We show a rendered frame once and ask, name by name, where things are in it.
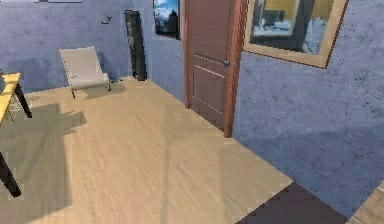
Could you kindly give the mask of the brown wooden room door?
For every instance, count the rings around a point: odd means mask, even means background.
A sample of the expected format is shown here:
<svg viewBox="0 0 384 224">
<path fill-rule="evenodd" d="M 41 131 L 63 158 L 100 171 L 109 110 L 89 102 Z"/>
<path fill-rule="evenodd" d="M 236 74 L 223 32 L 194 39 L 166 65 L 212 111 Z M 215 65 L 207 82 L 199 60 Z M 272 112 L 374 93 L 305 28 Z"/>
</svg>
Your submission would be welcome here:
<svg viewBox="0 0 384 224">
<path fill-rule="evenodd" d="M 226 138 L 233 131 L 246 3 L 185 0 L 184 104 Z"/>
</svg>

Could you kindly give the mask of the dark floor mat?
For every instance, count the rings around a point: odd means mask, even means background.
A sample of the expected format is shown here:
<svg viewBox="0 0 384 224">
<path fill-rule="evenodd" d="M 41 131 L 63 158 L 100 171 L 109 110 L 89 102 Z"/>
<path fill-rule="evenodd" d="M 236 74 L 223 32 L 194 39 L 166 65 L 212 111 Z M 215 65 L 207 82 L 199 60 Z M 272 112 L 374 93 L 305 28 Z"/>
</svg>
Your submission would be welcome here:
<svg viewBox="0 0 384 224">
<path fill-rule="evenodd" d="M 236 224 L 345 224 L 348 219 L 292 182 Z"/>
</svg>

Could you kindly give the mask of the light wood framed picture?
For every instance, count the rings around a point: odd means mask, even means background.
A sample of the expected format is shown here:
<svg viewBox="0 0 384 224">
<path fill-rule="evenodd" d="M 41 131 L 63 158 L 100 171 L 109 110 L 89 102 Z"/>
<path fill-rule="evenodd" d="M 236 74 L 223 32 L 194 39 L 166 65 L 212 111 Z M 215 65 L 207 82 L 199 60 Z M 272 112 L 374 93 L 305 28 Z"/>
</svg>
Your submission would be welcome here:
<svg viewBox="0 0 384 224">
<path fill-rule="evenodd" d="M 349 0 L 247 0 L 244 50 L 325 69 Z"/>
</svg>

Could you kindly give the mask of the tall black speaker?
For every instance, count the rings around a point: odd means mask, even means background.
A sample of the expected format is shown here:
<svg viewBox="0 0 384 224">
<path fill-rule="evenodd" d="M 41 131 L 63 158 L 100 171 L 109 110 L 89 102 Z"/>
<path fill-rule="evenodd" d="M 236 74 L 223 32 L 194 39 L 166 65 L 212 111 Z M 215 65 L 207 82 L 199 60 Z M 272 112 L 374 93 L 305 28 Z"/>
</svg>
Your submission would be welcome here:
<svg viewBox="0 0 384 224">
<path fill-rule="evenodd" d="M 138 81 L 145 81 L 147 79 L 147 71 L 140 12 L 125 10 L 124 16 L 131 55 L 133 77 Z"/>
</svg>

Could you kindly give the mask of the dark framed landscape picture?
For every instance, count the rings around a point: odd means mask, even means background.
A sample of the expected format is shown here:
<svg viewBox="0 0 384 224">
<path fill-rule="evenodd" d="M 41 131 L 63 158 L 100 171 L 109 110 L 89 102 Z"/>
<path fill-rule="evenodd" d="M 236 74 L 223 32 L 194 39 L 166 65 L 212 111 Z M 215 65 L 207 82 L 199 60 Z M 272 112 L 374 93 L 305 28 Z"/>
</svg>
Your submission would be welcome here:
<svg viewBox="0 0 384 224">
<path fill-rule="evenodd" d="M 153 0 L 155 33 L 180 38 L 180 0 Z"/>
</svg>

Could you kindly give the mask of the yellow table with black legs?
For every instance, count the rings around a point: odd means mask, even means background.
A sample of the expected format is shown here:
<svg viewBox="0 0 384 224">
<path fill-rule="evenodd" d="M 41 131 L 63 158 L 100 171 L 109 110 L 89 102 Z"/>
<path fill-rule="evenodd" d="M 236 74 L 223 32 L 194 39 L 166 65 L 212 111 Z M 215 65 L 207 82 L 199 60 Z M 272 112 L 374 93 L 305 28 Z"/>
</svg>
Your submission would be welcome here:
<svg viewBox="0 0 384 224">
<path fill-rule="evenodd" d="M 2 75 L 2 79 L 4 80 L 4 89 L 3 89 L 3 92 L 0 93 L 0 125 L 3 122 L 6 112 L 9 110 L 9 105 L 14 95 L 17 96 L 18 101 L 21 107 L 23 108 L 26 116 L 28 118 L 32 117 L 32 113 L 30 111 L 29 105 L 26 101 L 25 95 L 20 85 L 20 78 L 21 78 L 20 73 Z M 0 181 L 4 184 L 5 188 L 14 198 L 17 198 L 21 195 L 21 190 L 1 152 L 0 152 Z"/>
</svg>

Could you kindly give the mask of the beige lounge chair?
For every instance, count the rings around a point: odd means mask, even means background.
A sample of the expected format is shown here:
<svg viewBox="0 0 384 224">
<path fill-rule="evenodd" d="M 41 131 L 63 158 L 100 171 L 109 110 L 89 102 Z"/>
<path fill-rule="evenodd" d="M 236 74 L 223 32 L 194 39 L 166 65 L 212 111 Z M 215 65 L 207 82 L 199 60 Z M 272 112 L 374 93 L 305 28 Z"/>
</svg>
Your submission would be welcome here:
<svg viewBox="0 0 384 224">
<path fill-rule="evenodd" d="M 94 46 L 59 50 L 73 98 L 82 89 L 104 86 L 111 91 L 111 81 L 100 65 Z"/>
</svg>

